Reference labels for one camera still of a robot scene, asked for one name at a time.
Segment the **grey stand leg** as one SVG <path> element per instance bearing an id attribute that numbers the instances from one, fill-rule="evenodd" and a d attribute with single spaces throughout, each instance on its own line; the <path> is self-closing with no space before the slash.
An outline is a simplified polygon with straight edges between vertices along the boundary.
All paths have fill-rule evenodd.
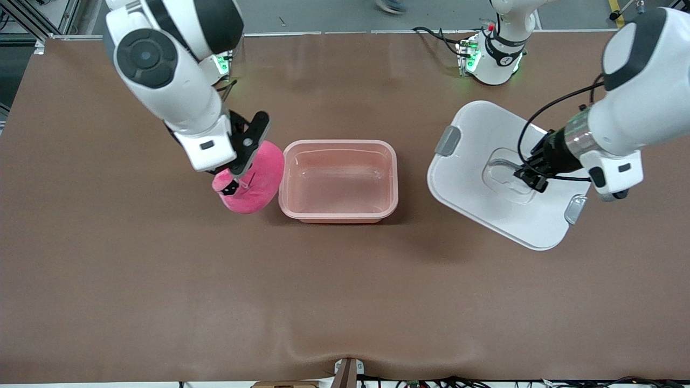
<path id="1" fill-rule="evenodd" d="M 623 22 L 623 16 L 629 8 L 633 9 L 636 15 L 645 12 L 645 0 L 608 0 L 611 12 L 609 20 L 612 22 Z"/>

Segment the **pink plush toy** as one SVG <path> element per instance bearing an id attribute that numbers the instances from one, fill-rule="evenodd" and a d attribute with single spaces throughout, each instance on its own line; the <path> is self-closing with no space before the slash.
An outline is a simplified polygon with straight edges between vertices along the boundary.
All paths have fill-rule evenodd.
<path id="1" fill-rule="evenodd" d="M 272 142 L 263 142 L 247 174 L 234 180 L 229 169 L 222 170 L 212 180 L 212 189 L 230 211 L 253 214 L 263 209 L 279 191 L 284 173 L 282 150 Z M 233 196 L 223 196 L 222 189 L 230 182 L 239 182 Z"/>

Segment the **white box lid grey latches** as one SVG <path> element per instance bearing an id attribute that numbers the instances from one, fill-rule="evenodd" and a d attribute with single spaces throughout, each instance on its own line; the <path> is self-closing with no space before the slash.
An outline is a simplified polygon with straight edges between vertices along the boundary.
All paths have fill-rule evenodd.
<path id="1" fill-rule="evenodd" d="M 529 249 L 561 243 L 587 203 L 588 182 L 549 180 L 537 192 L 514 176 L 546 131 L 488 101 L 461 108 L 443 132 L 427 182 L 436 200 Z"/>

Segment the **white table edge rail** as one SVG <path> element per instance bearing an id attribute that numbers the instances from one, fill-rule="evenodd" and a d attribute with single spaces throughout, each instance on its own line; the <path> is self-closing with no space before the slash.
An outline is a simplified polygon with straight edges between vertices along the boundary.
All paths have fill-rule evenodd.
<path id="1" fill-rule="evenodd" d="M 618 29 L 536 29 L 533 34 L 537 33 L 589 33 L 589 32 L 617 32 Z M 322 32 L 322 31 L 301 31 L 301 32 L 264 32 L 264 33 L 245 33 L 244 37 L 285 37 L 285 36 L 318 36 L 323 34 L 412 34 L 416 33 L 414 30 L 370 30 L 370 31 L 355 31 L 355 32 Z M 103 35 L 100 34 L 49 34 L 50 39 L 59 41 L 101 41 Z"/>

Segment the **brown table mat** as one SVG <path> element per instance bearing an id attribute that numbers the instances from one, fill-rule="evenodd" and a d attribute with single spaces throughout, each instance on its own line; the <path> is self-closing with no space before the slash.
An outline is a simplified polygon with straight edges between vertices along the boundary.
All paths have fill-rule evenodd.
<path id="1" fill-rule="evenodd" d="M 47 42 L 0 136 L 0 384 L 306 380 L 347 356 L 389 379 L 690 378 L 690 136 L 548 251 L 426 183 L 464 104 L 529 117 L 609 37 L 537 33 L 500 87 L 412 33 L 246 37 L 227 102 L 267 111 L 271 142 L 394 148 L 399 204 L 368 225 L 230 212 L 101 42 Z"/>

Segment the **aluminium frame profile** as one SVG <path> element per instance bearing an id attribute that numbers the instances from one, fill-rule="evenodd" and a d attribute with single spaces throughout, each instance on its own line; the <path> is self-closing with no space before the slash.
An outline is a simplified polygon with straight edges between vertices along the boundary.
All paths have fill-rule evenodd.
<path id="1" fill-rule="evenodd" d="M 105 0 L 0 0 L 0 46 L 89 36 L 107 10 Z"/>

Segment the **pink translucent plastic box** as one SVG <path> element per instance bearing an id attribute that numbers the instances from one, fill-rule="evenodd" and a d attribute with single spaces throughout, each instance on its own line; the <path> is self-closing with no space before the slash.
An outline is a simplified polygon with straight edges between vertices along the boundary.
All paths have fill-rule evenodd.
<path id="1" fill-rule="evenodd" d="M 374 224 L 398 206 L 394 148 L 380 140 L 301 140 L 284 150 L 281 211 L 311 224 Z"/>

